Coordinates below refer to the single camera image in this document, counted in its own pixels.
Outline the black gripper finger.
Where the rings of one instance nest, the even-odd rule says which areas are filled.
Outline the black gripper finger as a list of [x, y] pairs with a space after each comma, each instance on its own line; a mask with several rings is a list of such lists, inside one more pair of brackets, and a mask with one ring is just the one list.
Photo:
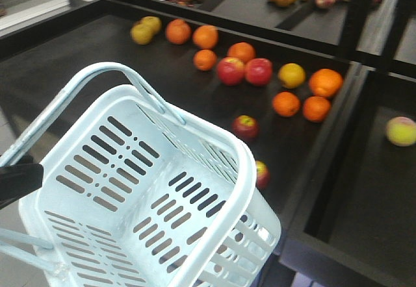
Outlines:
[[42, 187], [44, 167], [30, 155], [1, 167], [1, 209]]

